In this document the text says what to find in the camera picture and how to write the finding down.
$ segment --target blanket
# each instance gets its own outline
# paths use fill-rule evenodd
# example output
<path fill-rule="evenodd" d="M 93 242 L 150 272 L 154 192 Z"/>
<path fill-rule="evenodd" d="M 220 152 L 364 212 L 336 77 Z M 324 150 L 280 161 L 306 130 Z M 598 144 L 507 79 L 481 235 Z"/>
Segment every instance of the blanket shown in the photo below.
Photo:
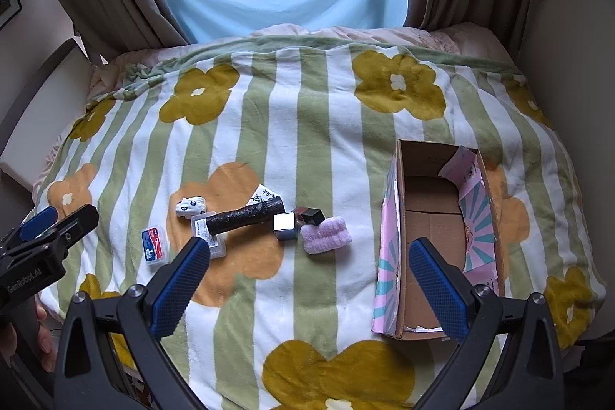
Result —
<path fill-rule="evenodd" d="M 38 212 L 96 205 L 100 223 L 41 294 L 59 317 L 92 297 L 147 283 L 141 231 L 171 256 L 191 235 L 175 205 L 243 206 L 259 184 L 287 210 L 342 216 L 353 242 L 315 256 L 266 224 L 226 236 L 173 336 L 162 345 L 211 409 L 411 406 L 454 349 L 371 332 L 386 174 L 399 138 L 478 148 L 504 249 L 505 293 L 549 302 L 562 348 L 605 297 L 570 158 L 514 67 L 439 51 L 311 35 L 208 45 L 152 67 L 128 64 L 97 96 L 35 193 Z M 133 366 L 125 340 L 119 358 Z M 494 342 L 466 405 L 479 398 Z"/>

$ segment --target black cylinder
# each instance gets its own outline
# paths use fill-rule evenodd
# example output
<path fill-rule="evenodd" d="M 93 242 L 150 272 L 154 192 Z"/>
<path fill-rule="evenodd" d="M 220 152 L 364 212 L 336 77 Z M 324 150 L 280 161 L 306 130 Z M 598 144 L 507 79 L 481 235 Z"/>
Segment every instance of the black cylinder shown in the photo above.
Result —
<path fill-rule="evenodd" d="M 221 212 L 209 216 L 205 223 L 210 235 L 219 235 L 242 226 L 265 222 L 273 218 L 275 214 L 283 214 L 284 204 L 282 198 L 275 196 L 265 202 L 246 205 L 236 211 Z"/>

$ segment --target label sticker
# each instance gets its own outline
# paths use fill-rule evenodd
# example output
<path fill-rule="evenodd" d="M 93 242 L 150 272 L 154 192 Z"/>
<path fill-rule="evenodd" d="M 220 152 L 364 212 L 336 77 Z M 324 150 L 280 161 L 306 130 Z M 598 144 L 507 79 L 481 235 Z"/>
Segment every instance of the label sticker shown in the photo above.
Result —
<path fill-rule="evenodd" d="M 145 253 L 146 261 L 155 261 L 162 258 L 162 245 L 158 228 L 148 228 L 141 232 L 141 241 L 143 242 L 143 252 Z"/>
<path fill-rule="evenodd" d="M 194 219 L 194 232 L 195 237 L 202 238 L 209 244 L 209 248 L 213 249 L 218 246 L 218 239 L 216 237 L 212 237 L 207 230 L 207 224 L 205 223 L 205 218 L 203 219 Z"/>
<path fill-rule="evenodd" d="M 276 196 L 280 196 L 280 195 L 278 195 L 276 192 L 268 189 L 266 186 L 263 186 L 263 185 L 259 184 L 258 188 L 256 188 L 256 191 L 250 197 L 250 199 L 248 200 L 248 203 L 246 205 L 252 205 L 252 204 L 255 204 L 255 203 L 259 203 L 259 202 L 265 202 L 267 200 L 271 200 L 272 198 L 274 198 Z"/>

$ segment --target open cardboard box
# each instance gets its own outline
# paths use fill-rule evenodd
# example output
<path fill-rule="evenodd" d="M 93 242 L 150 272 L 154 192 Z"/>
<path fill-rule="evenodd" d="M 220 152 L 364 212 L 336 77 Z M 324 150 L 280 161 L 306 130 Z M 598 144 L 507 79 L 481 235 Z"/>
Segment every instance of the open cardboard box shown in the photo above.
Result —
<path fill-rule="evenodd" d="M 444 332 L 408 266 L 408 246 L 427 237 L 474 285 L 504 291 L 500 240 L 478 150 L 397 142 L 382 204 L 372 331 L 402 340 Z"/>

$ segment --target yellow flower pattern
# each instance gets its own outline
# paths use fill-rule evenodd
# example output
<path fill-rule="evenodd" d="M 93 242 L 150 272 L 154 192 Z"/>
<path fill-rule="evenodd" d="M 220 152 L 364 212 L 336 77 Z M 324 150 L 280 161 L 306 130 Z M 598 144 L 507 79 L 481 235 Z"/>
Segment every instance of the yellow flower pattern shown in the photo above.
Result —
<path fill-rule="evenodd" d="M 513 76 L 508 75 L 502 76 L 502 84 L 504 84 L 510 100 L 522 114 L 533 118 L 536 122 L 540 122 L 548 128 L 551 127 L 551 122 L 544 116 L 542 110 L 534 101 L 534 96 L 532 96 L 527 82 L 521 83 Z"/>
<path fill-rule="evenodd" d="M 388 343 L 362 340 L 332 360 L 302 340 L 275 348 L 263 365 L 275 410 L 398 410 L 414 389 L 414 367 Z"/>
<path fill-rule="evenodd" d="M 173 96 L 161 107 L 160 120 L 170 123 L 185 117 L 193 126 L 214 120 L 224 110 L 238 80 L 239 72 L 227 64 L 215 65 L 207 73 L 190 68 L 175 84 Z"/>
<path fill-rule="evenodd" d="M 119 292 L 101 292 L 98 278 L 91 273 L 85 275 L 85 280 L 79 287 L 79 290 L 87 292 L 92 299 L 105 299 L 106 297 L 117 297 L 120 295 Z M 128 345 L 126 344 L 124 336 L 122 334 L 111 334 L 111 340 L 113 341 L 113 346 L 122 365 L 136 369 L 135 362 L 128 350 Z"/>
<path fill-rule="evenodd" d="M 573 345 L 592 320 L 592 291 L 582 271 L 576 266 L 570 267 L 563 281 L 547 277 L 544 296 L 555 323 L 560 349 Z"/>
<path fill-rule="evenodd" d="M 75 121 L 73 130 L 68 135 L 70 139 L 79 139 L 81 143 L 93 137 L 105 122 L 107 113 L 113 108 L 115 98 L 103 99 L 82 118 Z"/>
<path fill-rule="evenodd" d="M 370 109 L 381 113 L 408 110 L 420 120 L 442 118 L 446 108 L 442 90 L 434 84 L 435 71 L 410 55 L 389 58 L 377 51 L 364 51 L 352 61 L 361 80 L 354 95 Z"/>

